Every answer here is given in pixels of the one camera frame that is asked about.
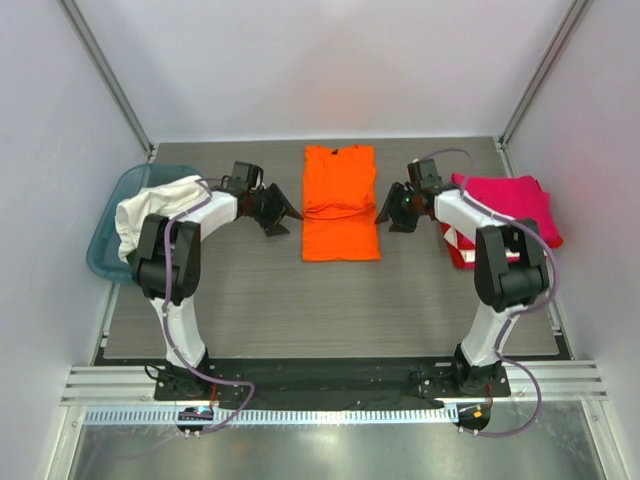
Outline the orange shirt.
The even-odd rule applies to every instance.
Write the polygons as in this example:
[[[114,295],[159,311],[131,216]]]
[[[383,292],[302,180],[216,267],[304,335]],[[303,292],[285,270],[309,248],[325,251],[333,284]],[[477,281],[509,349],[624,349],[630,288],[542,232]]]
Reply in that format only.
[[[378,261],[375,150],[307,146],[303,172],[302,259]]]

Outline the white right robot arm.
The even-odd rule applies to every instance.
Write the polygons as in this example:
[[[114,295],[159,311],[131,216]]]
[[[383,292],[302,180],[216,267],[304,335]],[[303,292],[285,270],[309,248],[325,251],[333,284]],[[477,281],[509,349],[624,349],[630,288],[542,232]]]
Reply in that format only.
[[[248,204],[248,215],[268,236],[287,233],[281,224],[285,217],[304,221],[302,256],[307,262],[379,258],[377,227],[385,222],[392,232],[412,233],[418,220],[428,216],[473,234],[479,306],[469,333],[456,346],[449,376],[462,395],[474,395],[497,379],[505,361],[504,341],[549,288],[550,249],[536,222],[500,214],[452,184],[395,182],[380,210],[330,203],[300,213],[275,184],[254,189]]]

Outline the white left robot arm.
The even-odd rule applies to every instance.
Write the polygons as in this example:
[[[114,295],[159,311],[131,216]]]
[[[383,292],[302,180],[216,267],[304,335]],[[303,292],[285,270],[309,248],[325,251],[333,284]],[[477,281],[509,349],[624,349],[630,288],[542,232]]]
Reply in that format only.
[[[166,344],[165,364],[150,378],[157,400],[201,400],[216,387],[253,394],[242,379],[224,380],[213,370],[195,313],[201,278],[201,244],[207,236],[241,217],[254,219],[268,237],[287,234],[281,222],[303,215],[275,183],[229,176],[212,186],[208,178],[184,179],[198,194],[174,213],[155,209],[145,215],[132,251],[133,280],[153,306]]]

